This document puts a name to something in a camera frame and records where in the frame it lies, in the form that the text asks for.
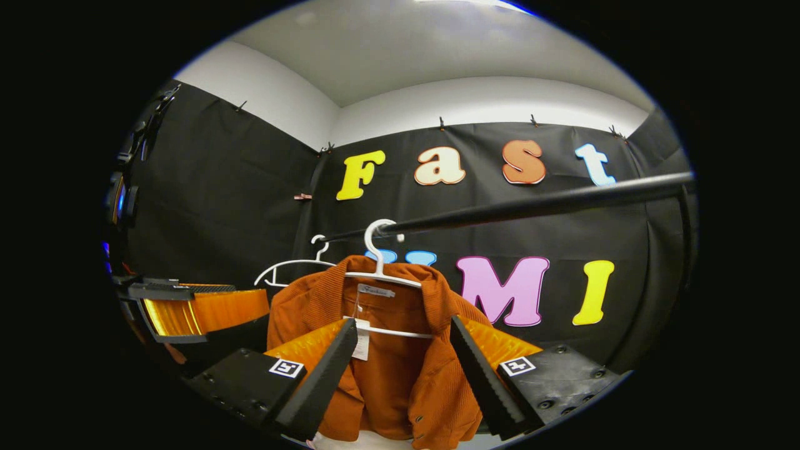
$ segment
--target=white wall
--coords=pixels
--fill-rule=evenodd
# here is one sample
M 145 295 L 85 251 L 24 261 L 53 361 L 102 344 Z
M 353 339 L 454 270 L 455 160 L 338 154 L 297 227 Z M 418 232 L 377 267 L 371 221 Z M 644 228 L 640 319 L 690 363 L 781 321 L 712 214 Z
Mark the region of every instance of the white wall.
M 339 108 L 300 75 L 264 54 L 223 42 L 175 75 L 241 105 L 319 151 L 400 131 L 459 123 L 573 125 L 630 135 L 649 111 L 600 91 L 539 78 L 479 77 L 393 90 Z
M 236 42 L 222 42 L 175 76 L 258 116 L 319 151 L 328 146 L 339 107 L 305 78 Z
M 330 141 L 345 145 L 445 123 L 530 122 L 572 125 L 627 136 L 644 111 L 598 90 L 539 78 L 459 78 L 407 87 L 342 109 Z

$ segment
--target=yellow letter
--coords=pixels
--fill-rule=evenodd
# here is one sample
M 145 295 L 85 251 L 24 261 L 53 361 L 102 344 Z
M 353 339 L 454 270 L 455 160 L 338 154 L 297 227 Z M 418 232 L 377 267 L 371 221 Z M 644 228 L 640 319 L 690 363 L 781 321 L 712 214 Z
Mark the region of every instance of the yellow letter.
M 438 156 L 438 159 L 430 161 L 434 156 Z M 455 184 L 466 176 L 466 172 L 461 169 L 461 155 L 453 147 L 431 148 L 423 151 L 417 160 L 425 164 L 414 172 L 414 179 L 424 186 L 439 182 Z
M 375 175 L 375 164 L 383 164 L 384 161 L 386 161 L 386 154 L 383 153 L 383 150 L 350 156 L 345 159 L 345 179 L 342 183 L 342 190 L 336 194 L 336 200 L 352 200 L 364 195 L 360 182 L 363 180 L 364 185 L 370 184 Z
M 583 266 L 589 277 L 586 285 L 586 296 L 583 298 L 581 311 L 572 319 L 573 325 L 590 325 L 602 319 L 602 301 L 606 296 L 608 277 L 614 271 L 614 263 L 610 261 L 591 261 Z

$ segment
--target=jacket collar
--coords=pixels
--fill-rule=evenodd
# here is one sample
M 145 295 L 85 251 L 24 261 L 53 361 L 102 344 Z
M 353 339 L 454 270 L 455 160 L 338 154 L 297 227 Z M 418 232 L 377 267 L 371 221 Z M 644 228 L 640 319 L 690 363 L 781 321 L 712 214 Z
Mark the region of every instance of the jacket collar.
M 352 255 L 322 272 L 312 287 L 311 298 L 303 323 L 311 330 L 324 327 L 342 318 L 342 288 L 345 273 L 350 271 L 375 272 L 377 263 L 366 256 Z M 383 273 L 398 278 L 412 279 L 422 284 L 422 304 L 431 332 L 436 336 L 450 326 L 450 317 L 458 314 L 450 285 L 441 272 L 418 264 L 392 263 L 383 265 Z

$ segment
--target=clothing tag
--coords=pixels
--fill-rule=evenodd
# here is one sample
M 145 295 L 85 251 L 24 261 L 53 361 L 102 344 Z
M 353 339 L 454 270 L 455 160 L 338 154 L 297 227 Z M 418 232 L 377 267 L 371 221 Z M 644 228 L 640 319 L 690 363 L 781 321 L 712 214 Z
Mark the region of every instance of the clothing tag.
M 344 319 L 350 319 L 348 315 L 343 316 Z M 356 319 L 355 327 L 358 332 L 358 341 L 355 343 L 353 350 L 353 357 L 366 361 L 367 356 L 370 354 L 370 331 L 362 327 L 369 327 L 370 321 L 364 319 Z
M 358 291 L 365 294 L 380 295 L 383 297 L 394 297 L 394 291 L 389 289 L 381 289 L 380 287 L 367 286 L 366 284 L 359 284 Z

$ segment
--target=white ceiling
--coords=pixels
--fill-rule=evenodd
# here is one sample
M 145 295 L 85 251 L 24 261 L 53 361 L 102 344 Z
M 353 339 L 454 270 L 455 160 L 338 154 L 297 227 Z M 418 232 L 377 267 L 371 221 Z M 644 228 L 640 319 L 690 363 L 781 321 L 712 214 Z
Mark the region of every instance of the white ceiling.
M 583 42 L 498 6 L 311 0 L 231 40 L 289 67 L 342 107 L 408 86 L 483 76 L 569 82 L 645 111 L 653 107 L 634 81 Z

